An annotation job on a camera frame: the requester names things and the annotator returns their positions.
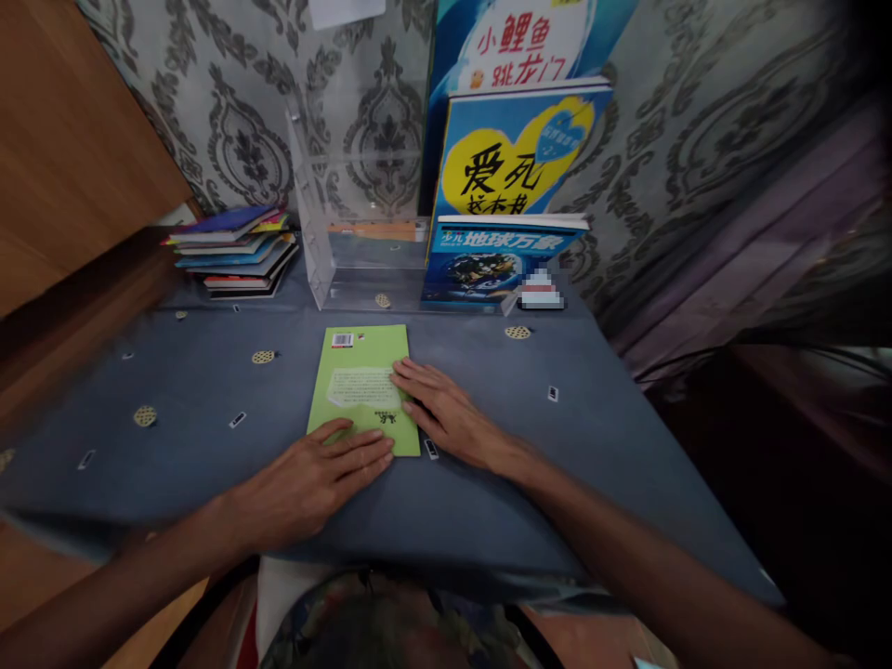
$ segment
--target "desk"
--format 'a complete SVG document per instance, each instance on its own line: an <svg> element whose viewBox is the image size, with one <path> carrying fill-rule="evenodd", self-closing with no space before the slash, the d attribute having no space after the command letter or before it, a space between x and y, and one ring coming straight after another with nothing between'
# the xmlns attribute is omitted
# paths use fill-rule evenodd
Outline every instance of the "desk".
<svg viewBox="0 0 892 669"><path fill-rule="evenodd" d="M559 313L510 317L319 312L302 261L275 300L210 302L183 287L116 340L44 413L0 476L0 507L32 531L96 548L115 528L179 518L250 477L307 426L326 327L406 323L413 358L466 388L505 429L768 604L781 595L572 290ZM176 313L188 315L177 319ZM509 325L533 335L514 340ZM253 364L259 350L280 353ZM558 388L558 402L547 398ZM154 426L133 419L140 406ZM245 412L241 423L230 421ZM85 453L96 451L86 469ZM507 482L449 456L399 459L287 555L566 574L584 571Z"/></svg>

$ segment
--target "hand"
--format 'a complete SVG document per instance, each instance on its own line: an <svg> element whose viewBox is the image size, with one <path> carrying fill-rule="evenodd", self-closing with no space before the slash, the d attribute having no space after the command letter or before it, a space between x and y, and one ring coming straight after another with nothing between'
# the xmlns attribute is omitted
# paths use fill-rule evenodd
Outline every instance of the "hand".
<svg viewBox="0 0 892 669"><path fill-rule="evenodd" d="M338 418L318 427L256 476L224 495L235 535L250 552L307 539L393 460L393 439L371 430L325 441L353 422Z"/></svg>
<svg viewBox="0 0 892 669"><path fill-rule="evenodd" d="M402 407L430 438L469 465L510 477L513 464L531 452L520 439L503 432L471 402L470 396L436 367L422 367L408 358L393 363L390 380L424 407Z"/></svg>

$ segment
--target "person's left hand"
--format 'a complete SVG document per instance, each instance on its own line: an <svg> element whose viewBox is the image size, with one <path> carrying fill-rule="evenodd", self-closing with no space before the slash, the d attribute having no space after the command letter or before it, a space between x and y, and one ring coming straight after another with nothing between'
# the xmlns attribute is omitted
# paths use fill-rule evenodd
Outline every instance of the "person's left hand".
<svg viewBox="0 0 892 669"><path fill-rule="evenodd" d="M352 425L347 418L325 423L223 495L234 535L247 550L273 550L318 533L335 511L387 469L393 439L381 430L325 445Z"/></svg>

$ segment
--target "book cover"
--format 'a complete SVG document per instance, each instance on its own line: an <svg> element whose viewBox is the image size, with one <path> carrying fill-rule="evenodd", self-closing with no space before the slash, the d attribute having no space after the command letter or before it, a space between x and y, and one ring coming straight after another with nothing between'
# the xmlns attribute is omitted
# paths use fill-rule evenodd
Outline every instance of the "book cover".
<svg viewBox="0 0 892 669"><path fill-rule="evenodd" d="M272 250L261 262L254 265L240 265L238 268L240 276L267 276L275 264L286 254L294 245L293 235L283 235L279 239L273 240ZM187 272L196 274L225 274L232 273L232 265L206 265L202 267L190 267Z"/></svg>
<svg viewBox="0 0 892 669"><path fill-rule="evenodd" d="M177 262L179 268L204 267L208 265L256 265L262 262L272 251L273 245L280 239L271 236L260 244L252 254L224 254L222 256L184 256Z"/></svg>
<svg viewBox="0 0 892 669"><path fill-rule="evenodd" d="M440 0L418 214L433 208L449 96L599 74L637 0Z"/></svg>
<svg viewBox="0 0 892 669"><path fill-rule="evenodd" d="M258 234L259 232L271 232L284 230L288 227L288 215L282 209L276 211L273 216L264 218L257 223L255 228L249 231L249 234Z"/></svg>
<svg viewBox="0 0 892 669"><path fill-rule="evenodd" d="M279 285L282 283L282 277L284 277L285 273L285 271L279 272L279 275L274 277L270 284L264 288L220 288L219 290L210 290L208 293L212 300L272 299L279 292Z"/></svg>
<svg viewBox="0 0 892 669"><path fill-rule="evenodd" d="M525 277L588 229L581 220L522 218L523 223L497 223L489 216L439 219L431 231L422 302L429 308L494 313Z"/></svg>
<svg viewBox="0 0 892 669"><path fill-rule="evenodd" d="M256 238L251 235L242 235L235 242L173 242L169 238L162 242L162 245L172 245L174 253L180 253L184 249L204 249L204 248L244 248L252 244Z"/></svg>
<svg viewBox="0 0 892 669"><path fill-rule="evenodd" d="M243 207L211 216L170 235L172 242L234 242L269 215L271 206Z"/></svg>
<svg viewBox="0 0 892 669"><path fill-rule="evenodd" d="M288 261L297 253L299 244L293 243L284 247L283 252L264 276L209 276L204 279L204 285L213 290L245 290L248 288L269 288L276 276L278 276Z"/></svg>
<svg viewBox="0 0 892 669"><path fill-rule="evenodd" d="M349 418L353 427L332 440L378 428L394 440L394 455L419 456L418 428L402 410L408 398L389 378L393 363L408 355L405 325L326 329L307 432Z"/></svg>
<svg viewBox="0 0 892 669"><path fill-rule="evenodd" d="M271 239L274 236L274 233L267 232L265 234L260 235L244 235L248 238L247 243L228 243L228 244L213 244L213 243L203 243L203 244L194 244L194 243L185 243L185 244L177 244L174 246L174 253L179 254L181 256L223 256L226 254L234 254L238 256L245 256L248 254L253 254L260 248L260 245L263 242Z"/></svg>
<svg viewBox="0 0 892 669"><path fill-rule="evenodd" d="M612 95L587 81L452 99L434 218L545 212Z"/></svg>

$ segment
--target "blue book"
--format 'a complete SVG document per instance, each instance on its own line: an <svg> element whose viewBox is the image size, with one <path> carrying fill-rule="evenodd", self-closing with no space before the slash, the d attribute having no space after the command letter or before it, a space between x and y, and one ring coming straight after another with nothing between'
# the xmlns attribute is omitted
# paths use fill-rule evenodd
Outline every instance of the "blue book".
<svg viewBox="0 0 892 669"><path fill-rule="evenodd" d="M433 208L451 95L537 88L599 74L636 5L637 0L439 0L419 216Z"/></svg>
<svg viewBox="0 0 892 669"><path fill-rule="evenodd" d="M279 242L280 237L272 237L260 244L260 248L252 254L226 254L224 256L186 256L179 262L177 267L194 268L194 267L211 267L217 265L256 265L262 262L272 251L273 244Z"/></svg>
<svg viewBox="0 0 892 669"><path fill-rule="evenodd" d="M254 206L230 209L199 221L195 225L177 228L170 235L170 239L173 242L235 242L266 218L274 208Z"/></svg>
<svg viewBox="0 0 892 669"><path fill-rule="evenodd" d="M603 77L450 100L434 218L542 214L613 94Z"/></svg>
<svg viewBox="0 0 892 669"><path fill-rule="evenodd" d="M441 216L431 231L422 304L494 313L588 229L576 215Z"/></svg>

